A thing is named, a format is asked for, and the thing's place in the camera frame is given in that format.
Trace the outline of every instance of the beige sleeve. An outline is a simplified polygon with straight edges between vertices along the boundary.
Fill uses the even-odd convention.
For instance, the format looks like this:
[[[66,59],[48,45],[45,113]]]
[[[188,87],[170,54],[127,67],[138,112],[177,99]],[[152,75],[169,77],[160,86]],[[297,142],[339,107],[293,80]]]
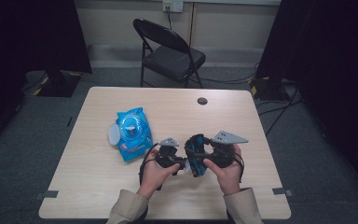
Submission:
[[[126,189],[120,191],[115,205],[110,211],[106,224],[124,224],[133,222],[140,217],[147,208],[149,201]]]
[[[258,212],[257,202],[253,189],[245,189],[239,193],[223,197],[229,214],[236,224],[260,224],[260,213]]]

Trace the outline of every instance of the chair leg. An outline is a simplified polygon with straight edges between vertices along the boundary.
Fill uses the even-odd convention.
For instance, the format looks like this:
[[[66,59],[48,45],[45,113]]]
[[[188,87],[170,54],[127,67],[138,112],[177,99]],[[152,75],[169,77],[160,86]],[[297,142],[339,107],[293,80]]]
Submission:
[[[203,89],[203,86],[202,86],[202,83],[201,83],[201,79],[200,79],[200,76],[199,76],[199,72],[196,70],[196,77],[197,77],[197,80],[199,81],[199,84],[201,86],[201,88]]]
[[[144,86],[144,71],[145,71],[145,67],[142,64],[142,68],[141,68],[141,87]]]

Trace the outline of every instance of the wooden tabletop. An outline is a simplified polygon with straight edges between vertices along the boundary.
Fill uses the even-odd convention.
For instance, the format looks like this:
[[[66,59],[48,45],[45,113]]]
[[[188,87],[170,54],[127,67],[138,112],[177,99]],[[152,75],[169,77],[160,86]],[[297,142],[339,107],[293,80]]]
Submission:
[[[206,105],[198,99],[208,100]],[[287,219],[291,211],[269,144],[248,91],[94,87],[89,90],[45,198],[42,218],[108,218],[121,189],[139,188],[142,157],[124,162],[108,141],[108,129],[117,112],[142,107],[154,142],[172,137],[179,143],[177,156],[194,134],[212,138],[219,131],[249,139],[239,144],[245,167],[242,188],[255,191],[263,219]],[[168,177],[149,204],[146,219],[227,219],[226,207],[214,173],[202,177],[179,171]]]

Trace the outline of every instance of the wipes package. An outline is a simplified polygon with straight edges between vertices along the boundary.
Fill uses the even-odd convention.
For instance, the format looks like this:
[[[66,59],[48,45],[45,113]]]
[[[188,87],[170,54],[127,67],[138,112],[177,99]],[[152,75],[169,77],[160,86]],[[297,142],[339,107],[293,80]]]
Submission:
[[[109,127],[109,142],[118,146],[124,161],[145,154],[152,147],[153,139],[146,114],[141,107],[127,112],[117,112],[116,123]]]

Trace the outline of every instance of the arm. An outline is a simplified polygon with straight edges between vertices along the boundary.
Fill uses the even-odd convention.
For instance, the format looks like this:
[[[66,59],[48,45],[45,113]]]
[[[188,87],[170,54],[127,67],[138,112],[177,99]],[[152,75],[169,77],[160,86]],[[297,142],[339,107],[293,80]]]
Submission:
[[[241,156],[241,149],[237,145],[234,145],[234,151],[237,157]],[[223,198],[230,221],[246,224],[263,223],[258,212],[253,190],[241,190],[240,188],[240,165],[234,161],[230,166],[220,168],[208,159],[203,162],[216,174],[217,182],[225,195]]]
[[[117,202],[110,211],[106,224],[124,224],[142,221],[146,217],[147,205],[156,189],[167,177],[179,169],[179,164],[162,168],[155,161],[158,150],[152,149],[148,155],[141,186],[136,193],[122,189]]]

